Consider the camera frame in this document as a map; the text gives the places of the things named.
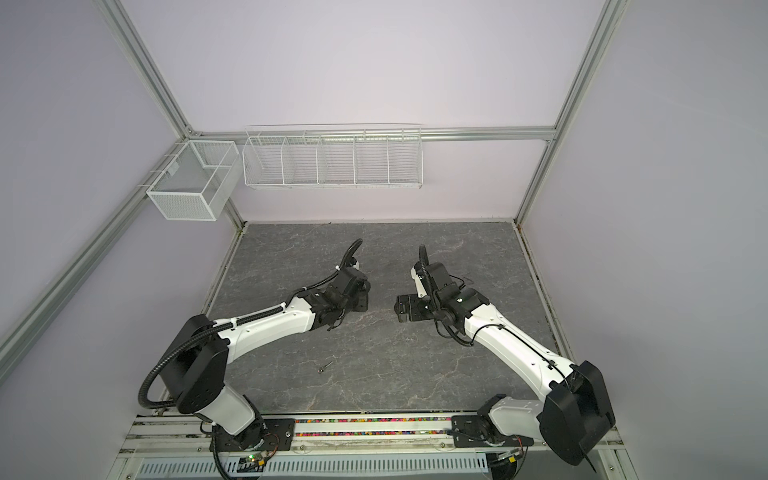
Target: white wall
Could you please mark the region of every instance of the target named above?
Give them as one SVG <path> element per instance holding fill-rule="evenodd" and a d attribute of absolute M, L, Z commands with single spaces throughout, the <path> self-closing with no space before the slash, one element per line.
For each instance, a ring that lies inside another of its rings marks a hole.
<path fill-rule="evenodd" d="M 2 0 L 0 335 L 175 141 L 89 0 Z"/>
<path fill-rule="evenodd" d="M 641 479 L 768 476 L 766 25 L 634 0 L 524 224 Z"/>
<path fill-rule="evenodd" d="M 425 142 L 422 188 L 251 190 L 233 199 L 253 222 L 513 218 L 545 143 Z"/>
<path fill-rule="evenodd" d="M 89 0 L 0 6 L 1 335 L 175 136 Z M 0 386 L 0 477 L 106 476 L 232 234 L 147 204 Z"/>
<path fill-rule="evenodd" d="M 0 387 L 0 476 L 106 477 L 141 381 L 202 310 L 232 235 L 226 218 L 173 222 L 147 204 Z"/>
<path fill-rule="evenodd" d="M 604 0 L 124 0 L 192 125 L 552 125 Z M 252 192 L 248 221 L 513 217 L 540 141 L 425 144 L 421 190 Z"/>
<path fill-rule="evenodd" d="M 124 0 L 189 121 L 552 125 L 603 0 Z"/>

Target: black cable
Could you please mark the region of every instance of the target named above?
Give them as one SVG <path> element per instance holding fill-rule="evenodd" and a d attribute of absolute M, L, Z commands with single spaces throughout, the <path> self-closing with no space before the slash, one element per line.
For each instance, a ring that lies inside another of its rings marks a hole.
<path fill-rule="evenodd" d="M 427 247 L 422 243 L 419 245 L 419 270 L 422 278 L 422 286 L 429 296 L 429 302 L 434 310 L 440 310 L 440 300 L 435 295 L 435 289 L 432 286 L 432 278 L 427 273 L 429 266 L 429 257 L 427 257 Z"/>
<path fill-rule="evenodd" d="M 473 437 L 472 435 L 469 435 L 468 433 L 464 433 L 460 430 L 445 430 L 446 435 L 461 435 L 464 436 L 470 440 L 475 440 L 476 442 L 486 442 L 486 440 L 482 437 Z"/>
<path fill-rule="evenodd" d="M 451 336 L 456 343 L 458 343 L 461 346 L 472 346 L 471 342 L 467 342 L 466 340 L 462 339 L 458 336 L 457 332 L 454 332 L 452 328 L 450 328 L 448 325 L 445 324 L 445 321 L 442 321 L 442 325 L 445 327 L 446 330 L 448 330 L 448 334 Z"/>
<path fill-rule="evenodd" d="M 216 470 L 219 472 L 219 475 L 221 475 L 221 478 L 224 480 L 234 480 L 230 477 L 230 474 L 227 473 L 227 470 L 224 469 L 224 465 L 221 465 L 221 458 L 219 458 L 219 449 L 216 446 L 215 438 L 210 440 L 210 449 L 214 453 L 214 464 L 216 465 Z"/>
<path fill-rule="evenodd" d="M 543 355 L 542 355 L 542 354 L 541 354 L 541 353 L 540 353 L 538 350 L 536 350 L 535 348 L 533 348 L 532 346 L 530 346 L 530 345 L 528 344 L 528 342 L 526 342 L 525 340 L 523 340 L 522 338 L 520 338 L 520 336 L 519 336 L 517 333 L 515 333 L 515 332 L 512 332 L 510 329 L 508 329 L 506 326 L 504 326 L 504 325 L 502 325 L 502 324 L 500 324 L 500 323 L 486 323 L 485 325 L 483 325 L 483 326 L 481 326 L 480 328 L 478 328 L 478 329 L 475 331 L 475 335 L 473 335 L 473 336 L 472 336 L 472 341 L 470 341 L 470 342 L 469 342 L 469 343 L 470 343 L 470 346 L 474 346 L 474 345 L 475 345 L 475 338 L 477 338 L 477 335 L 478 335 L 478 333 L 480 333 L 480 330 L 482 330 L 482 329 L 484 329 L 485 327 L 488 327 L 488 326 L 495 326 L 496 328 L 498 328 L 498 329 L 500 329 L 500 330 L 504 330 L 505 332 L 507 332 L 507 333 L 510 333 L 510 334 L 511 334 L 513 337 L 515 337 L 516 339 L 520 340 L 520 341 L 523 343 L 523 345 L 525 345 L 525 346 L 527 346 L 529 349 L 533 350 L 533 352 L 534 352 L 536 355 L 538 355 L 538 356 L 539 356 L 539 357 L 540 357 L 542 360 L 544 360 L 544 361 L 547 363 L 547 365 L 549 365 L 549 366 L 550 366 L 551 368 L 553 368 L 553 369 L 554 369 L 554 370 L 555 370 L 557 373 L 559 373 L 561 377 L 563 377 L 563 382 L 565 382 L 565 386 L 566 386 L 568 389 L 570 389 L 570 388 L 571 388 L 571 386 L 568 384 L 568 377 L 566 377 L 566 376 L 563 374 L 563 372 L 562 372 L 562 371 L 561 371 L 561 370 L 558 368 L 558 366 L 557 366 L 557 365 L 554 363 L 554 360 L 550 360 L 550 359 L 548 359 L 547 357 L 543 356 Z"/>
<path fill-rule="evenodd" d="M 355 254 L 358 248 L 360 248 L 360 245 L 362 245 L 362 238 L 359 238 L 352 242 L 352 245 L 349 245 L 349 247 L 346 249 L 346 252 L 344 252 L 344 256 L 341 257 L 341 262 L 339 263 L 339 268 L 342 269 L 346 266 L 349 266 L 349 263 L 352 261 L 352 255 Z M 323 286 L 326 283 L 330 282 L 331 280 L 335 279 L 336 276 L 339 275 L 339 271 L 336 270 L 335 272 L 331 273 L 329 276 L 325 277 L 324 279 L 320 280 L 317 283 L 313 283 L 312 285 L 303 286 L 299 288 L 298 290 L 293 291 L 285 301 L 286 306 L 291 303 L 291 300 L 298 295 L 299 293 L 302 293 L 306 290 L 311 290 L 313 288 L 317 288 L 318 286 Z"/>
<path fill-rule="evenodd" d="M 328 327 L 328 332 L 330 332 L 333 329 L 337 329 L 341 326 L 342 323 L 344 323 L 344 315 L 346 314 L 346 309 L 341 310 L 341 315 L 339 315 L 339 322 L 335 323 Z"/>
<path fill-rule="evenodd" d="M 271 310 L 267 310 L 266 312 L 254 313 L 253 315 L 249 315 L 244 318 L 241 318 L 237 320 L 237 325 L 240 326 L 248 322 L 253 322 L 254 320 L 259 320 L 268 316 L 272 316 L 275 313 L 280 313 L 282 311 L 283 311 L 283 308 L 281 306 L 276 306 L 275 308 Z M 170 353 L 168 353 L 166 356 L 164 356 L 159 362 L 157 362 L 157 365 L 155 365 L 154 368 L 150 370 L 150 372 L 147 374 L 147 377 L 144 378 L 144 381 L 141 383 L 141 387 L 139 387 L 139 394 L 138 394 L 139 405 L 141 405 L 146 409 L 167 409 L 169 407 L 175 406 L 176 402 L 174 400 L 167 400 L 165 402 L 154 402 L 152 400 L 149 400 L 149 398 L 147 397 L 147 394 L 149 393 L 149 388 L 152 386 L 152 382 L 154 382 L 157 376 L 160 375 L 160 372 L 163 371 L 163 369 L 168 365 L 168 363 L 173 361 L 176 357 L 186 352 L 187 350 L 199 345 L 204 340 L 207 340 L 209 337 L 230 328 L 232 328 L 232 323 L 222 323 L 221 325 L 206 329 L 198 333 L 197 335 L 190 337 L 189 340 L 182 343 L 181 345 L 173 349 Z"/>
<path fill-rule="evenodd" d="M 525 464 L 525 459 L 528 457 L 528 447 L 525 447 L 525 453 L 523 453 L 523 458 L 521 458 L 520 462 L 517 465 L 517 468 L 515 469 L 515 474 L 512 476 L 514 479 L 518 475 L 520 475 L 520 471 L 523 469 L 523 465 Z"/>
<path fill-rule="evenodd" d="M 584 460 L 587 461 L 589 466 L 592 467 L 592 471 L 595 473 L 598 473 L 598 471 L 595 469 L 594 465 L 592 465 L 592 461 L 589 459 L 589 456 L 587 456 L 587 453 L 584 451 L 584 449 L 581 447 L 581 445 L 578 446 L 579 450 L 581 450 L 581 454 L 584 456 Z"/>
<path fill-rule="evenodd" d="M 435 330 L 437 330 L 437 334 L 438 334 L 438 335 L 440 335 L 440 336 L 441 336 L 442 338 L 444 338 L 444 339 L 450 339 L 450 338 L 453 338 L 453 337 L 451 337 L 450 335 L 443 335 L 442 333 L 440 333 L 440 327 L 439 327 L 438 325 L 439 325 L 439 323 L 438 323 L 437 319 L 435 319 Z"/>
<path fill-rule="evenodd" d="M 467 284 L 467 283 L 464 281 L 464 279 L 463 279 L 463 278 L 461 278 L 460 276 L 451 275 L 450 273 L 448 274 L 448 276 L 450 276 L 451 278 L 455 278 L 455 279 L 457 279 L 457 280 L 461 280 L 461 281 L 462 281 L 462 284 L 458 286 L 458 289 L 459 289 L 459 290 L 461 290 L 462 288 L 464 288 L 464 285 L 466 285 L 466 284 Z"/>

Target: vented metal panel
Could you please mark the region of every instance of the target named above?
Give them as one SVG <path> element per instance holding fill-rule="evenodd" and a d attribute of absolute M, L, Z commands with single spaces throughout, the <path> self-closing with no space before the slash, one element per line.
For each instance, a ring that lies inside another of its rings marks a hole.
<path fill-rule="evenodd" d="M 488 465 L 482 453 L 386 454 L 386 455 L 287 455 L 272 458 L 264 473 L 238 472 L 240 456 L 224 461 L 233 477 L 275 477 L 306 475 L 366 477 L 387 475 L 485 473 Z M 212 458 L 147 458 L 137 480 L 145 478 L 218 478 Z"/>

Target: white wire basket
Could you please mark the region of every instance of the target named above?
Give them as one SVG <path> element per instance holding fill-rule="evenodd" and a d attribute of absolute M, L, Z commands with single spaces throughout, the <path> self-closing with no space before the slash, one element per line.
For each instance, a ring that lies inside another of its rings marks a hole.
<path fill-rule="evenodd" d="M 243 170 L 246 185 L 254 189 L 421 187 L 421 134 L 249 134 Z"/>
<path fill-rule="evenodd" d="M 233 141 L 189 140 L 147 195 L 168 220 L 216 220 L 243 172 Z"/>

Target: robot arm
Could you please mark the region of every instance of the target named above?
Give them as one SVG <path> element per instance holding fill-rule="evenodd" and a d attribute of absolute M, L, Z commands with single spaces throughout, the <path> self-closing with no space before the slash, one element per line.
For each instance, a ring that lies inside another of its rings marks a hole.
<path fill-rule="evenodd" d="M 322 326 L 333 329 L 348 312 L 366 311 L 370 283 L 352 257 L 361 243 L 358 239 L 349 247 L 331 276 L 297 290 L 279 305 L 215 321 L 205 315 L 190 318 L 144 380 L 139 404 L 148 409 L 175 406 L 179 413 L 213 422 L 223 430 L 214 429 L 214 433 L 240 449 L 259 444 L 265 433 L 263 419 L 247 397 L 224 382 L 227 365 L 284 336 Z M 147 398 L 158 375 L 172 400 L 152 402 Z"/>
<path fill-rule="evenodd" d="M 578 465 L 613 428 L 611 401 L 597 367 L 589 362 L 576 366 L 533 340 L 480 292 L 457 285 L 441 263 L 430 264 L 423 245 L 411 277 L 417 293 L 398 296 L 395 304 L 401 322 L 432 319 L 457 343 L 480 343 L 522 377 L 540 400 L 521 405 L 503 394 L 488 400 L 478 414 L 489 445 L 511 435 L 543 439 L 560 458 Z"/>

